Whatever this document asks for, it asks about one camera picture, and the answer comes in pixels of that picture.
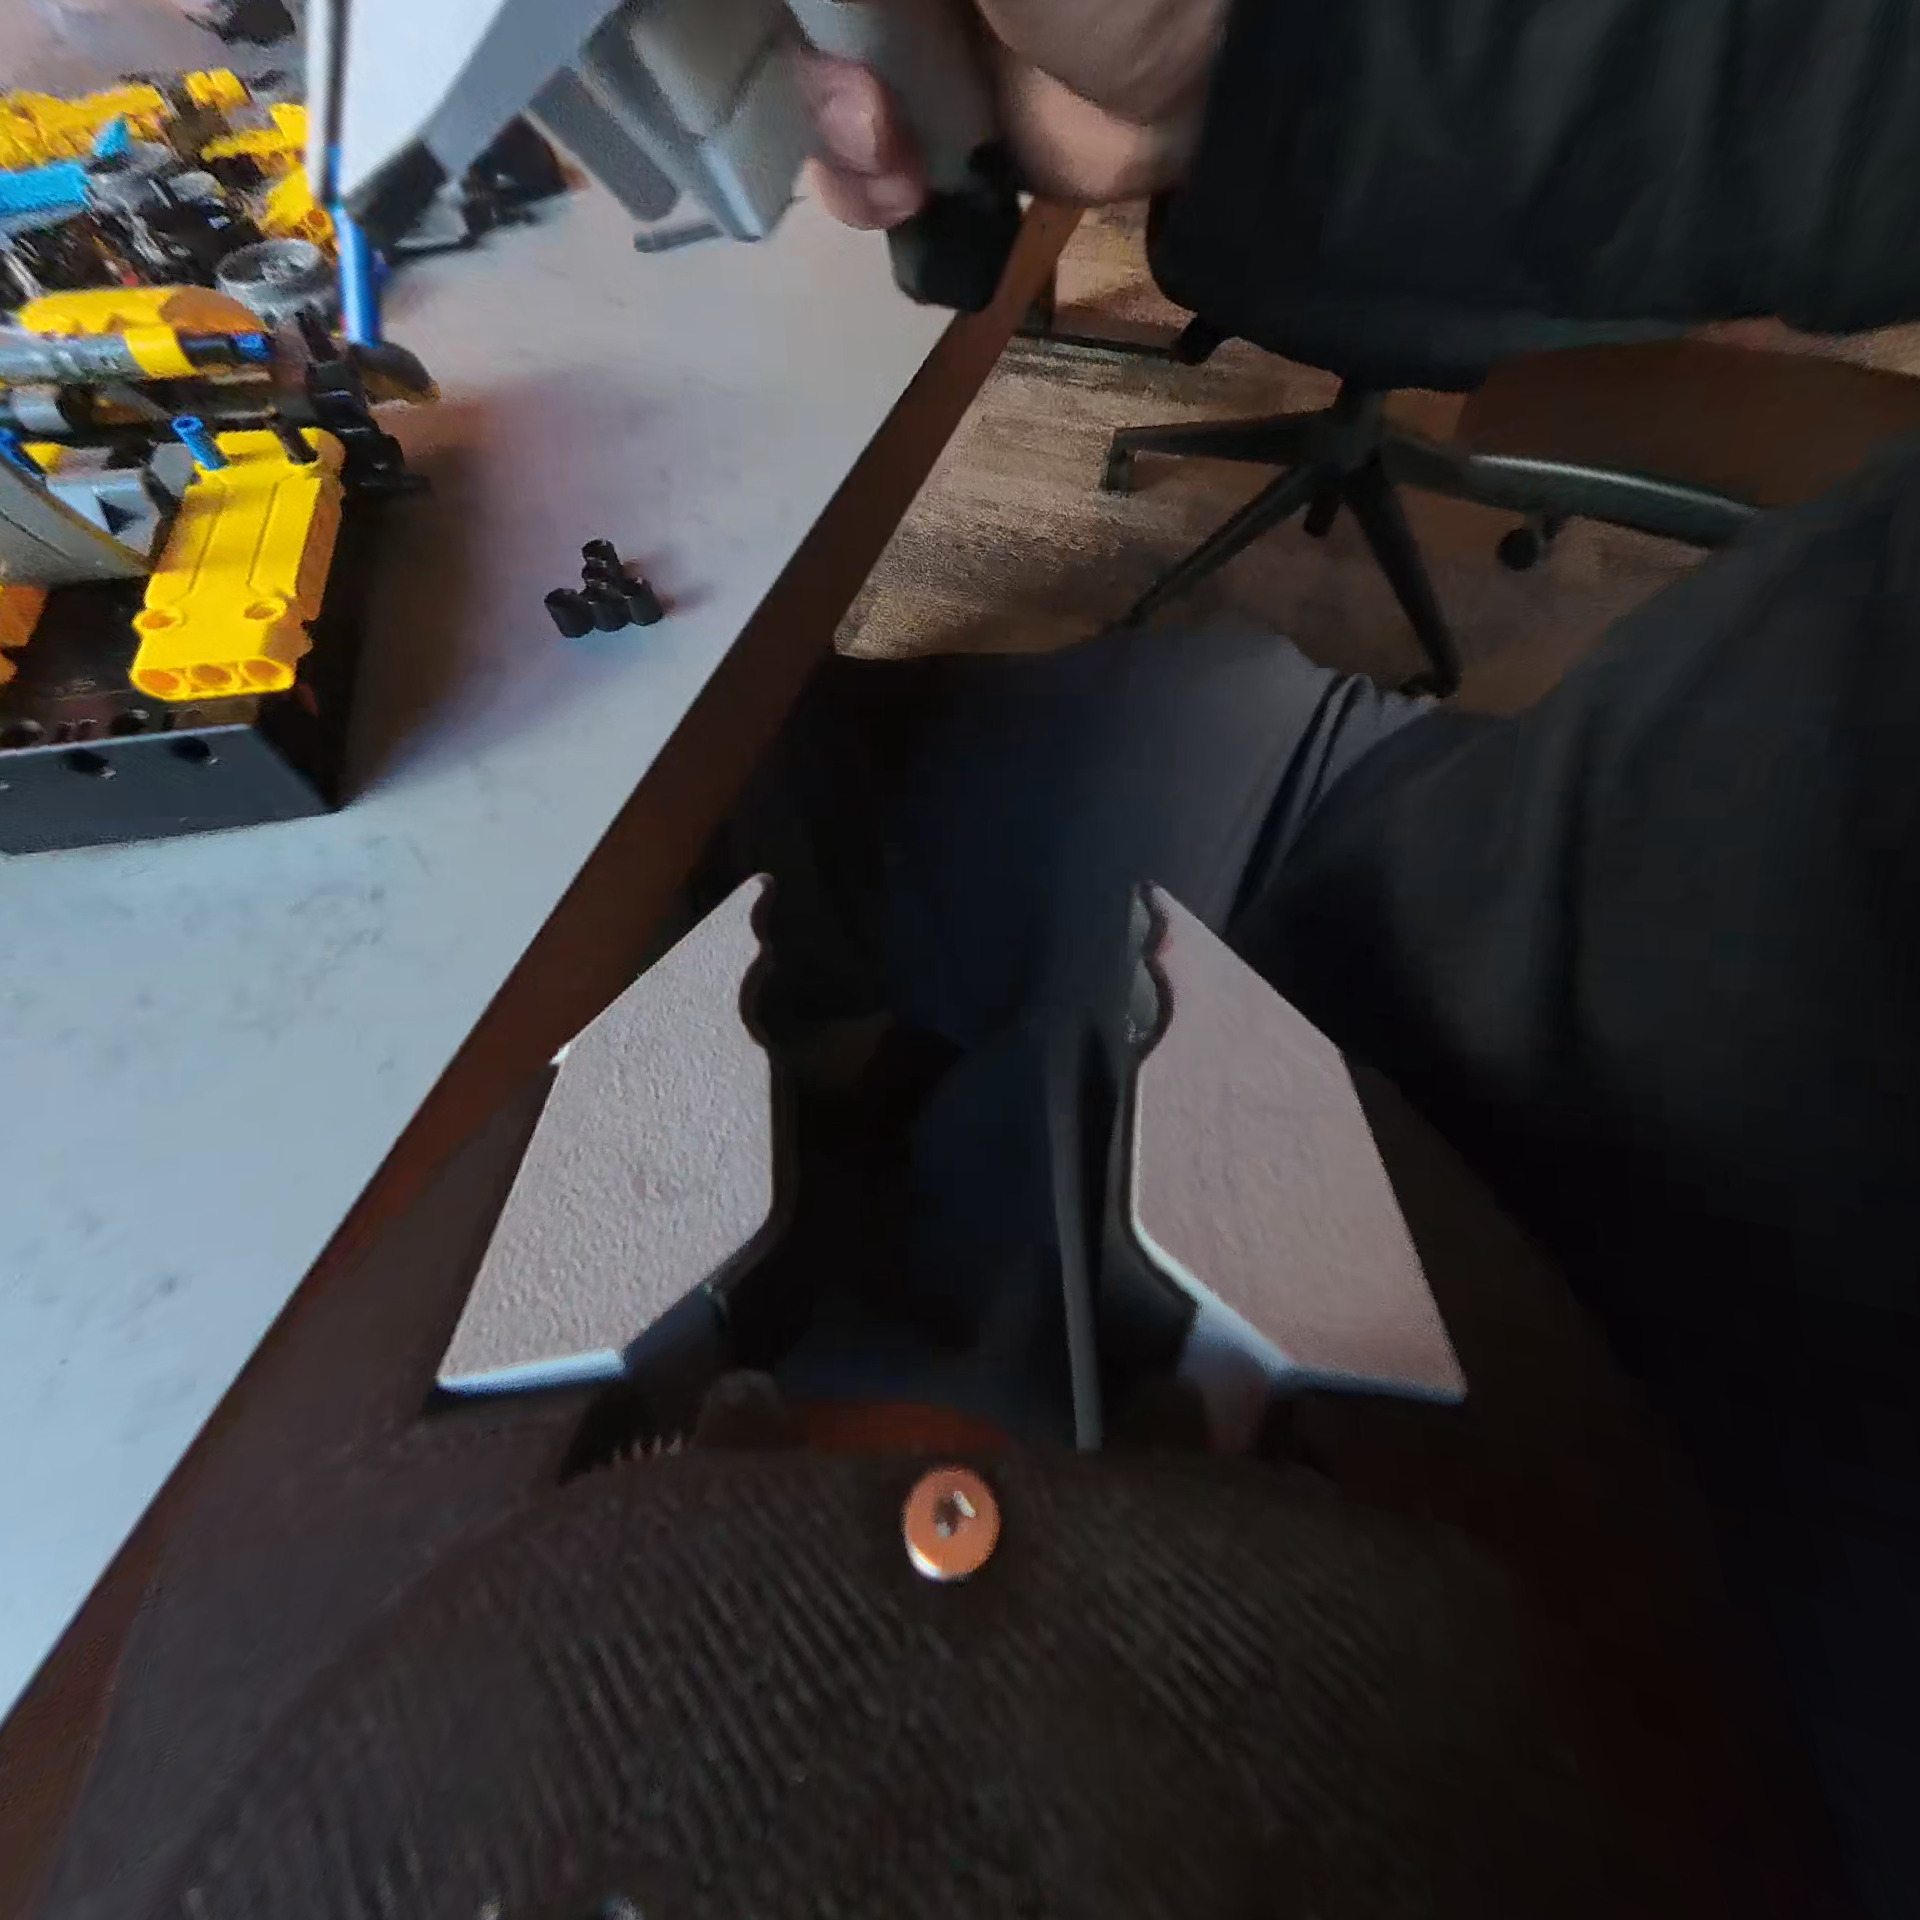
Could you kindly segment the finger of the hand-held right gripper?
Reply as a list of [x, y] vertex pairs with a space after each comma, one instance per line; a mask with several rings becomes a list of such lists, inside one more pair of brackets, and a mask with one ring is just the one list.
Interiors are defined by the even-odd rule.
[[426, 155], [426, 188], [478, 160], [591, 36], [589, 1], [313, 1], [309, 166], [363, 210]]
[[733, 241], [794, 200], [807, 119], [800, 36], [778, 1], [509, 1], [451, 83], [451, 161], [524, 115], [636, 221], [688, 202]]

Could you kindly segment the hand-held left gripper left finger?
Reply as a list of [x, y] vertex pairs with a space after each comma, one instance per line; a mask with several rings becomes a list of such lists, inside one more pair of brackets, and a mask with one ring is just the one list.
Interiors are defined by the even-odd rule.
[[778, 1074], [751, 875], [554, 1055], [437, 1368], [453, 1400], [697, 1392], [729, 1295], [785, 1221]]

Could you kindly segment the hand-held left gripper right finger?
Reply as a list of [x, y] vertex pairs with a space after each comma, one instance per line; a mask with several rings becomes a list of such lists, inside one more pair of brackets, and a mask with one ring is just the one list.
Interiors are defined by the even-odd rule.
[[1189, 1308], [1210, 1412], [1304, 1393], [1468, 1395], [1342, 1052], [1163, 885], [1141, 891], [1157, 1020], [1122, 1103], [1122, 1232]]

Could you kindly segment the blue brick pin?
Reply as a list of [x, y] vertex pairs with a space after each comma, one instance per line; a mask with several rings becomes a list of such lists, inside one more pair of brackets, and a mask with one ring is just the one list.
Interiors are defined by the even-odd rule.
[[375, 347], [384, 344], [383, 284], [387, 269], [373, 233], [352, 213], [347, 193], [338, 188], [328, 206], [336, 241], [338, 306], [344, 338], [350, 345]]

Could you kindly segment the black brick connector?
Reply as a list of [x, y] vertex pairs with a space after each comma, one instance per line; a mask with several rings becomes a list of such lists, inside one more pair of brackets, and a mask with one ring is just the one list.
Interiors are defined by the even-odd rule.
[[542, 609], [561, 635], [583, 640], [628, 627], [655, 627], [667, 618], [668, 603], [649, 576], [622, 557], [612, 539], [594, 538], [581, 547], [578, 581], [550, 588], [542, 595]]

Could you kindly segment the yellow toy brick vehicle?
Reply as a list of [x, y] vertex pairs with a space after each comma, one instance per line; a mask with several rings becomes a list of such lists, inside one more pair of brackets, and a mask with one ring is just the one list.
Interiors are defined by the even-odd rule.
[[421, 491], [396, 344], [204, 285], [31, 299], [3, 354], [3, 852], [323, 817], [367, 573]]

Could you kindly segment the person's right hand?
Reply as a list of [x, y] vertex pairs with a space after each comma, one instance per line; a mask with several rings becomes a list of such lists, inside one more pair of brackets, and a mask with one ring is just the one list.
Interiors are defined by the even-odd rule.
[[[1228, 1], [981, 1], [972, 11], [999, 130], [1028, 189], [1097, 207], [1179, 181]], [[796, 72], [815, 126], [812, 196], [848, 228], [900, 228], [930, 184], [888, 88], [869, 66], [824, 54], [800, 56]]]

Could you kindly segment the pile of loose toy bricks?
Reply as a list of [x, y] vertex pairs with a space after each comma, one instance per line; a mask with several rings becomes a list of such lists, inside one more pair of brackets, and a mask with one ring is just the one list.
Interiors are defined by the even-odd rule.
[[89, 94], [13, 89], [5, 170], [85, 160], [91, 206], [3, 225], [5, 324], [119, 329], [150, 290], [203, 287], [271, 327], [340, 314], [333, 213], [309, 178], [309, 114], [276, 72], [132, 76]]

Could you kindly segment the person's legs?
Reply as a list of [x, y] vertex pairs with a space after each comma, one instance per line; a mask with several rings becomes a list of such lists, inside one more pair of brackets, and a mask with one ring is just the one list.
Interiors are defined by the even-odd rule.
[[1870, 1915], [1916, 1915], [1919, 472], [1868, 463], [1510, 715], [1249, 627], [829, 660], [713, 857], [778, 1021], [1039, 1137], [1157, 884], [1453, 1144], [1693, 1464]]

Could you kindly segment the black office chair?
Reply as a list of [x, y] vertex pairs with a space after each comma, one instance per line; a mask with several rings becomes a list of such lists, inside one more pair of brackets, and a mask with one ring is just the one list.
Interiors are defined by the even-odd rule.
[[1348, 515], [1421, 650], [1408, 688], [1448, 697], [1462, 657], [1407, 491], [1510, 515], [1499, 560], [1514, 571], [1541, 563], [1579, 520], [1706, 553], [1916, 442], [1919, 428], [1916, 368], [1694, 333], [1603, 336], [1453, 381], [1330, 368], [1339, 390], [1316, 409], [1117, 432], [1101, 478], [1115, 495], [1134, 489], [1141, 460], [1273, 470], [1121, 613], [1122, 627], [1175, 606], [1285, 521], [1324, 538]]

